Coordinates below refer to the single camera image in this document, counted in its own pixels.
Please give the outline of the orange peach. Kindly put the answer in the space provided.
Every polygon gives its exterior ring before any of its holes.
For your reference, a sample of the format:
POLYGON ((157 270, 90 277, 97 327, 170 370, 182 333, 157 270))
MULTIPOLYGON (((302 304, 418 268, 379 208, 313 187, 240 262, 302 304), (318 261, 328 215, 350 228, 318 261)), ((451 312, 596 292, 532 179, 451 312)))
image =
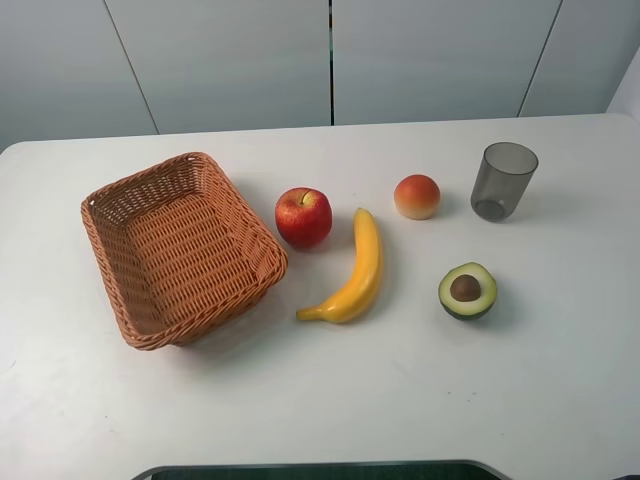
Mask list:
POLYGON ((414 174, 398 183, 394 191, 396 210, 412 220, 427 220, 435 215, 441 201, 436 182, 422 174, 414 174))

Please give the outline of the halved avocado with pit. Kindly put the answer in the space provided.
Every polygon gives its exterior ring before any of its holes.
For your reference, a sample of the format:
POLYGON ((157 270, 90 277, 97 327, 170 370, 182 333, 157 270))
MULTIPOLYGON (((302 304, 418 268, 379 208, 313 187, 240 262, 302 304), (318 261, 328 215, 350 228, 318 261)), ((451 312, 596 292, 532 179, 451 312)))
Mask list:
POLYGON ((496 280, 476 262, 450 270, 438 286, 438 299, 443 309, 462 321, 484 316, 493 307, 497 294, 496 280))

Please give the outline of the grey translucent plastic cup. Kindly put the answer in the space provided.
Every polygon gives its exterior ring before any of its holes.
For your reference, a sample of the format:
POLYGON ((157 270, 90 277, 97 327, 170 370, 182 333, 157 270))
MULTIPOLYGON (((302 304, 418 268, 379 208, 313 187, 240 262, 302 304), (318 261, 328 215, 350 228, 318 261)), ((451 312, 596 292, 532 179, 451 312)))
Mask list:
POLYGON ((516 210, 538 166, 536 154, 523 145, 489 145, 483 152, 470 197, 473 211, 489 222, 507 219, 516 210))

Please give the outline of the yellow banana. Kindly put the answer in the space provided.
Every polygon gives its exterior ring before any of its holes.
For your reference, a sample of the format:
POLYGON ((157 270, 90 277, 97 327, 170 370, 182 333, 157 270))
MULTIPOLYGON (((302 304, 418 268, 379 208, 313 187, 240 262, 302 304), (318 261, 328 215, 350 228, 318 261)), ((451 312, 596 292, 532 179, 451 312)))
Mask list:
POLYGON ((321 304, 300 309, 300 321, 346 323, 363 314, 376 299, 383 276, 383 244, 373 215, 358 208, 353 217, 355 263, 346 284, 321 304))

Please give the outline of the dark monitor edge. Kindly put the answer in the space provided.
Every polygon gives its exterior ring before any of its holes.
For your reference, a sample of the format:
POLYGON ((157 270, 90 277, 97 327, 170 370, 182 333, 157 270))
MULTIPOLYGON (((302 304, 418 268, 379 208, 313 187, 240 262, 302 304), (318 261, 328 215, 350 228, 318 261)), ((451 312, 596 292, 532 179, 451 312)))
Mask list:
POLYGON ((364 480, 364 479, 504 479, 467 462, 336 463, 267 466, 167 467, 138 479, 211 480, 364 480))

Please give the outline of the red apple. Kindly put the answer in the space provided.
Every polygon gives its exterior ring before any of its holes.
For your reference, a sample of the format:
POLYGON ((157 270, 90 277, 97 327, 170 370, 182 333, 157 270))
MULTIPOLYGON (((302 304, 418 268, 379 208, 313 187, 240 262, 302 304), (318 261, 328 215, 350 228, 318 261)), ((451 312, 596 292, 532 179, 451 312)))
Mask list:
POLYGON ((326 195, 296 187, 284 192, 275 205, 275 223, 283 240, 296 249, 310 249, 329 235, 333 212, 326 195))

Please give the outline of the brown wicker basket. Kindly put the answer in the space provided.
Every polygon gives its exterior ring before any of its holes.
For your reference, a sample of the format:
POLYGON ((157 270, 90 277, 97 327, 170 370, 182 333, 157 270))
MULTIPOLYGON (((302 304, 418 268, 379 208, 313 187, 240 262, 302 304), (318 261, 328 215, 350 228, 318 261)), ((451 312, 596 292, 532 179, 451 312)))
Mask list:
POLYGON ((124 341, 183 346, 255 307, 287 253, 212 157, 189 152, 81 204, 124 341))

